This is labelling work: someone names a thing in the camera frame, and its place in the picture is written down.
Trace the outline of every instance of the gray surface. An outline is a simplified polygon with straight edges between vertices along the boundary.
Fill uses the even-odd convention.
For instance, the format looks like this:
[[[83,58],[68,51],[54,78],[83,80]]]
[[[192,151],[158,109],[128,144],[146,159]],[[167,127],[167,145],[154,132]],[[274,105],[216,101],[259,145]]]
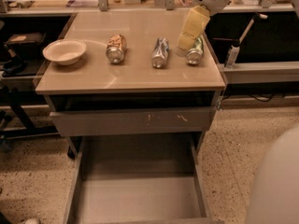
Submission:
[[[299,80],[299,62],[237,63],[224,68],[224,74],[229,84],[294,82]]]
[[[78,223],[200,217],[186,133],[84,141]]]
[[[101,93],[152,90],[223,90],[220,72],[205,49],[202,63],[192,67],[175,53],[178,36],[188,10],[124,10],[80,12],[65,38],[82,39],[87,52],[71,66],[51,63],[36,88],[40,94]],[[110,64],[107,42],[114,34],[127,40],[125,60]],[[158,37],[169,40],[165,69],[151,65],[151,53]]]

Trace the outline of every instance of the open drawer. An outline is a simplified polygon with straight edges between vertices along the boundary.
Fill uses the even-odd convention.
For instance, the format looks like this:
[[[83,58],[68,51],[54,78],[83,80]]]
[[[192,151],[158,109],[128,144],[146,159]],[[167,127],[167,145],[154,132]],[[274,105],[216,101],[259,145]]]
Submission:
[[[208,217],[190,133],[85,137],[67,224],[221,223]]]

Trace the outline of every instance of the floor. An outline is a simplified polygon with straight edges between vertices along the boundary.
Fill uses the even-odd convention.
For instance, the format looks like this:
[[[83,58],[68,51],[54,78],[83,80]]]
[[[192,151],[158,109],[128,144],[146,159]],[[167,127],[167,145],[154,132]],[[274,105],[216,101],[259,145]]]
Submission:
[[[48,124],[46,106],[25,107],[36,126]],[[244,223],[249,194],[259,162],[272,142],[299,123],[299,98],[270,102],[227,99],[222,102],[199,154],[206,198],[215,220]],[[9,127],[21,127],[14,119]],[[39,217],[61,224],[75,161],[59,135],[9,140],[11,152],[0,151],[0,210],[13,223]]]

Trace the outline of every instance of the table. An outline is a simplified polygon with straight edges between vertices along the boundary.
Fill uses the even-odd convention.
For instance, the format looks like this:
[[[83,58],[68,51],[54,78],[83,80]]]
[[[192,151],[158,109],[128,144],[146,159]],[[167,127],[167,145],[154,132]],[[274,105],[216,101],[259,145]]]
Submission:
[[[124,171],[126,174],[131,175],[132,172],[137,172],[136,176],[139,181],[144,178],[143,174],[149,174],[149,179],[146,178],[153,185],[153,189],[161,188],[160,186],[157,188],[156,184],[152,183],[157,176],[169,188],[173,183],[177,183],[181,188],[185,185],[192,186],[193,193],[187,191],[184,195],[186,197],[195,195],[195,200],[198,203],[193,203],[188,199],[186,202],[192,203],[192,205],[186,205],[184,209],[187,213],[181,214],[181,216],[175,210],[164,210],[169,214],[167,218],[182,219],[182,223],[185,223],[187,221],[185,217],[190,215],[189,211],[198,209],[199,211],[194,211],[194,216],[192,215],[192,219],[189,221],[212,223],[201,185],[200,165],[196,157],[205,132],[209,129],[215,115],[215,104],[221,92],[225,89],[225,82],[206,42],[204,43],[205,57],[199,66],[188,66],[185,58],[179,57],[175,53],[178,35],[187,13],[187,9],[174,11],[159,9],[90,11],[79,12],[74,19],[65,37],[84,40],[87,44],[87,52],[78,63],[71,66],[50,63],[36,86],[36,92],[44,95],[51,107],[50,116],[58,132],[69,141],[78,160],[76,178],[70,190],[69,202],[66,207],[65,223],[111,221],[109,217],[99,220],[98,210],[92,210],[89,201],[84,204],[86,201],[84,193],[86,191],[88,195],[95,195],[96,197],[99,195],[99,189],[94,189],[95,193],[93,194],[89,193],[92,189],[89,185],[96,185],[96,187],[103,185],[103,177],[99,176],[103,171],[101,168],[99,172],[94,172],[94,170],[90,172],[88,168],[87,177],[83,177],[82,174],[85,174],[85,171],[82,170],[86,166],[94,166],[96,170],[96,167],[103,165],[103,163],[99,164],[97,162],[105,160],[107,156],[104,155],[101,159],[98,159],[97,154],[99,153],[98,148],[102,146],[98,145],[98,142],[103,142],[101,140],[105,137],[108,139],[107,143],[112,142],[112,144],[113,142],[114,144],[115,142],[127,144],[128,142],[131,143],[130,140],[144,143],[141,146],[136,144],[137,147],[133,146],[132,148],[125,145],[126,148],[135,150],[136,153],[133,152],[133,154],[122,157],[122,159],[129,162],[132,159],[141,161],[143,163],[141,166],[145,168],[137,171],[135,168],[138,164],[132,166],[130,162],[134,171],[126,170]],[[124,35],[128,44],[125,60],[121,64],[110,64],[105,55],[107,41],[114,34]],[[158,37],[166,37],[169,40],[170,53],[165,69],[154,69],[150,63],[151,53]],[[175,161],[176,164],[166,165],[162,168],[162,172],[158,172],[157,176],[151,179],[152,168],[157,171],[161,167],[155,166],[158,162],[155,161],[155,155],[150,155],[149,150],[149,157],[151,158],[141,160],[140,157],[145,157],[139,156],[137,150],[144,148],[144,146],[150,147],[150,144],[152,144],[153,150],[156,150],[154,148],[155,144],[161,143],[161,146],[163,146],[168,141],[170,143],[174,142],[174,144],[182,141],[183,144],[186,142],[188,145],[182,145],[181,147],[178,144],[179,148],[183,148],[182,152],[175,149],[174,153],[171,151],[173,150],[172,146],[163,150],[156,147],[158,151],[154,151],[154,153],[160,153],[161,151],[163,154],[164,150],[168,150],[169,152],[165,152],[166,156],[170,155],[171,160],[178,158],[179,162]],[[183,155],[184,158],[182,158],[180,155],[189,152],[184,148],[187,148],[192,154],[187,155],[188,159],[186,161],[188,167],[192,163],[192,169],[186,171],[186,174],[191,175],[188,175],[187,183],[182,185],[179,180],[181,180],[181,174],[185,174],[185,171],[181,172],[181,168],[185,170],[183,167],[186,163],[180,163],[180,161],[185,161],[186,157]],[[116,149],[114,151],[124,151],[121,148]],[[96,156],[94,159],[87,158],[91,157],[89,155],[93,156],[93,154]],[[163,160],[162,163],[168,163],[168,158]],[[172,184],[164,182],[164,176],[161,176],[162,173],[174,174]],[[124,177],[122,175],[117,177],[117,183],[113,183],[114,176],[110,180],[112,184],[109,183],[108,185],[112,185],[112,187],[113,185],[122,187],[128,185],[123,183],[126,182],[128,176]],[[132,190],[136,191],[133,195],[138,196],[140,202],[153,203],[152,198],[148,200],[144,196],[145,192],[142,189],[144,184],[139,183],[136,185],[139,188]],[[128,195],[127,188],[124,188],[123,191],[125,193],[122,195]],[[153,206],[145,206],[147,207],[141,208],[140,216],[143,215],[142,217],[148,221],[156,220],[153,217],[154,214],[148,213]],[[123,221],[140,220],[130,215],[125,214],[126,217],[123,218]]]

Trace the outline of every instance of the crushed can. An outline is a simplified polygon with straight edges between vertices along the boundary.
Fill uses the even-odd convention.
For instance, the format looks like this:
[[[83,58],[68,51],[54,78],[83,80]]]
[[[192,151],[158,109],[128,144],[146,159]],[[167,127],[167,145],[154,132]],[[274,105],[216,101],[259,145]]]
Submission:
[[[168,52],[168,40],[166,38],[159,37],[151,56],[152,66],[158,69],[164,68],[167,63]]]

